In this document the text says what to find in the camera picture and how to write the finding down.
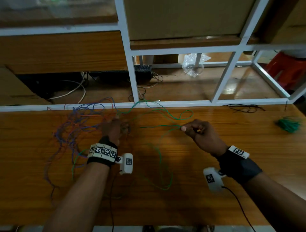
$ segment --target table top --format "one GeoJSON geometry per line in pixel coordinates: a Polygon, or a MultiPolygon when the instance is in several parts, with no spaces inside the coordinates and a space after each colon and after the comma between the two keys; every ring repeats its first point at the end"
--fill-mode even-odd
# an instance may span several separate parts
{"type": "MultiPolygon", "coordinates": [[[[294,106],[263,106],[266,111],[255,113],[235,112],[228,107],[194,107],[191,119],[199,118],[212,123],[228,145],[235,145],[250,153],[250,157],[275,181],[306,199],[306,129],[294,134],[281,130],[274,124],[283,116],[305,116],[294,106]]],[[[169,108],[179,117],[187,108],[169,108]]],[[[115,225],[247,225],[234,196],[228,191],[213,194],[203,176],[206,167],[218,167],[218,162],[200,150],[183,132],[167,127],[139,128],[141,126],[174,125],[163,115],[149,113],[150,109],[133,109],[125,116],[131,121],[131,133],[121,140],[118,154],[134,155],[133,174],[118,176],[113,194],[125,193],[113,200],[115,225]],[[173,172],[169,190],[160,190],[159,155],[148,143],[158,146],[163,162],[173,172]]],[[[71,151],[58,156],[49,168],[49,177],[56,189],[51,203],[52,187],[43,179],[48,157],[57,149],[52,132],[66,120],[70,111],[9,112],[0,114],[0,224],[42,225],[54,207],[65,196],[71,185],[71,151]]],[[[88,124],[97,124],[101,117],[91,117],[88,124]]],[[[186,121],[176,121],[182,125],[186,121]]],[[[82,133],[77,142],[79,149],[89,148],[101,136],[99,131],[82,133]]],[[[85,163],[80,158],[78,164],[85,163]]],[[[110,182],[119,169],[115,165],[108,178],[110,182]]],[[[75,170],[75,179],[82,168],[75,170]]],[[[169,174],[163,172],[165,185],[169,174]]],[[[248,197],[243,188],[231,178],[223,179],[239,198],[253,225],[268,222],[248,197]]],[[[96,225],[110,225],[109,199],[104,197],[96,218],[96,225]]]]}

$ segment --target wrist-mounted device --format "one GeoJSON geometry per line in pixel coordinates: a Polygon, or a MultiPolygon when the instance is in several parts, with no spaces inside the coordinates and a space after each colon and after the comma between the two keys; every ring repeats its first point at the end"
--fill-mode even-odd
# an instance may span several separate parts
{"type": "Polygon", "coordinates": [[[125,153],[123,156],[117,155],[118,147],[110,142],[108,136],[103,136],[99,143],[90,146],[87,163],[97,162],[111,168],[115,163],[120,164],[120,174],[132,173],[133,155],[125,153]]]}
{"type": "Polygon", "coordinates": [[[203,170],[209,189],[212,192],[221,191],[224,186],[222,178],[225,176],[232,177],[239,184],[243,184],[261,173],[262,170],[249,156],[249,153],[235,146],[229,147],[222,156],[217,158],[221,168],[219,171],[213,167],[203,170]]]}

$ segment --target black wrist strap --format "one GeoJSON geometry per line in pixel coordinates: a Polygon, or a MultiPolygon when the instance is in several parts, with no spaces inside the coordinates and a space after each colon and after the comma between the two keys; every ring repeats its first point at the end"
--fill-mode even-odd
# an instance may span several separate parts
{"type": "Polygon", "coordinates": [[[231,151],[226,151],[217,159],[220,163],[220,171],[232,177],[239,184],[246,183],[262,172],[253,160],[244,159],[231,151]]]}
{"type": "MultiPolygon", "coordinates": [[[[106,145],[109,145],[109,146],[111,146],[115,149],[118,149],[118,147],[114,143],[110,142],[110,138],[108,136],[103,136],[100,139],[99,143],[106,144],[106,145]]],[[[112,165],[115,164],[115,162],[111,162],[107,159],[102,159],[102,158],[94,157],[94,156],[91,156],[91,157],[88,158],[87,163],[91,163],[91,162],[102,163],[102,164],[107,165],[110,168],[111,168],[112,165]]]]}

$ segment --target person's left hand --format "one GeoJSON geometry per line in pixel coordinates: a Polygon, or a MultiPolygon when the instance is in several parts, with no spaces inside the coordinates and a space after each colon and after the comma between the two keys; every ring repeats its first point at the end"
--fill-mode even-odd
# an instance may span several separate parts
{"type": "Polygon", "coordinates": [[[108,136],[110,142],[119,146],[119,138],[123,133],[127,133],[128,127],[128,123],[122,123],[116,115],[112,121],[101,123],[102,136],[108,136]]]}

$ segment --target person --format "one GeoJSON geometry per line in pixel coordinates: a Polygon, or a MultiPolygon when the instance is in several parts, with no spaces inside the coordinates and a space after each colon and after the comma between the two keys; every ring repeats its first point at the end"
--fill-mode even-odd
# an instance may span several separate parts
{"type": "MultiPolygon", "coordinates": [[[[203,151],[216,157],[221,165],[221,158],[226,154],[229,146],[218,136],[209,122],[196,119],[184,124],[181,131],[191,137],[203,151]]],[[[107,125],[102,126],[102,133],[105,135],[102,139],[104,142],[109,141],[109,144],[117,147],[121,135],[120,120],[115,118],[107,125]]],[[[250,160],[252,165],[256,165],[251,159],[246,160],[250,160]]],[[[277,232],[306,231],[305,200],[273,181],[257,165],[234,167],[232,172],[224,163],[222,165],[221,169],[224,169],[228,176],[232,175],[235,180],[240,182],[277,232]]],[[[92,231],[109,170],[108,163],[88,162],[80,178],[47,220],[43,231],[92,231]]]]}

